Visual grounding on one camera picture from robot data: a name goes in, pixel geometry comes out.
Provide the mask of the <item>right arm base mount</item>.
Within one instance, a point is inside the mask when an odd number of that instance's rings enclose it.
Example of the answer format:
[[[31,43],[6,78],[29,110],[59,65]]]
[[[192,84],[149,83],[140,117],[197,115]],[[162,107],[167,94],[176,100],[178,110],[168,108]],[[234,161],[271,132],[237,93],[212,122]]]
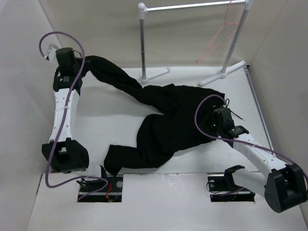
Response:
[[[211,202],[254,202],[255,193],[231,183],[223,173],[208,174],[206,188]]]

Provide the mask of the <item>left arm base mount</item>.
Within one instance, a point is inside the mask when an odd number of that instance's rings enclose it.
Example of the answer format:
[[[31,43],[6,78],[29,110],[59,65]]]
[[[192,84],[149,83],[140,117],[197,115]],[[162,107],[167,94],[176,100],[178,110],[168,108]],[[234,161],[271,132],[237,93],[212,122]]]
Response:
[[[108,184],[103,180],[77,180],[80,203],[118,203],[122,201],[123,175],[107,175]]]

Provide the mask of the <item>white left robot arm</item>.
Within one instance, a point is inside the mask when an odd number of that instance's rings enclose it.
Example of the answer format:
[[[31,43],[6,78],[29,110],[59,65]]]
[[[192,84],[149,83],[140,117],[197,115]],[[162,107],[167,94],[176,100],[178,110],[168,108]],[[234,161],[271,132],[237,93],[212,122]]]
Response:
[[[108,186],[105,170],[90,161],[87,149],[74,138],[77,103],[80,98],[82,78],[80,60],[72,48],[50,45],[46,59],[58,65],[53,79],[55,114],[49,141],[42,145],[42,154],[50,161],[50,169],[59,173],[94,177],[92,187],[103,192]]]

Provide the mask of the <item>white clothes rack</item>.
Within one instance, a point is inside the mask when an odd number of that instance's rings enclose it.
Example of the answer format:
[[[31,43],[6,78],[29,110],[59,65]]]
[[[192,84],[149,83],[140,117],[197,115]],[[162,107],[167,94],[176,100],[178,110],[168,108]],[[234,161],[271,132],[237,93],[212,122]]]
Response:
[[[236,48],[252,7],[250,0],[233,1],[228,21],[239,25],[224,29],[214,46],[234,29],[236,32],[200,64],[196,63],[222,26],[229,1],[119,0],[115,5],[117,17],[125,23],[127,37],[136,44],[137,81],[146,85],[168,77],[176,65],[213,65],[214,73],[198,81],[204,86],[244,67],[247,60],[236,55]]]

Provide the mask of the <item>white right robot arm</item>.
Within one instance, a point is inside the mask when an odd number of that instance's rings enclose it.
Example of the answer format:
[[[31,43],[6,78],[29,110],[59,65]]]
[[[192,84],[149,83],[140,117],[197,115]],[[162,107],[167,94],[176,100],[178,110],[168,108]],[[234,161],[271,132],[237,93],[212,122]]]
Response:
[[[269,207],[281,213],[308,200],[305,173],[295,164],[287,164],[274,152],[260,146],[243,126],[236,126],[228,108],[212,112],[211,129],[219,140],[245,156],[258,170],[252,173],[242,165],[225,170],[223,185],[228,190],[237,187],[248,189],[262,196]]]

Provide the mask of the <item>black trousers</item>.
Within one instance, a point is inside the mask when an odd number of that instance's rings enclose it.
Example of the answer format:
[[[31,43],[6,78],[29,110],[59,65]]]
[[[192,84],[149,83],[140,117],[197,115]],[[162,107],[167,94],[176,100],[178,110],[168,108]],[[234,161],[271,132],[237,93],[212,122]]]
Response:
[[[95,55],[85,59],[82,74],[87,72],[160,112],[145,117],[137,133],[136,147],[109,146],[103,166],[111,175],[117,175],[122,168],[159,168],[175,152],[212,141],[198,131],[194,114],[198,113],[198,125],[212,135],[212,111],[223,106],[224,93],[174,84],[143,87],[116,64]]]

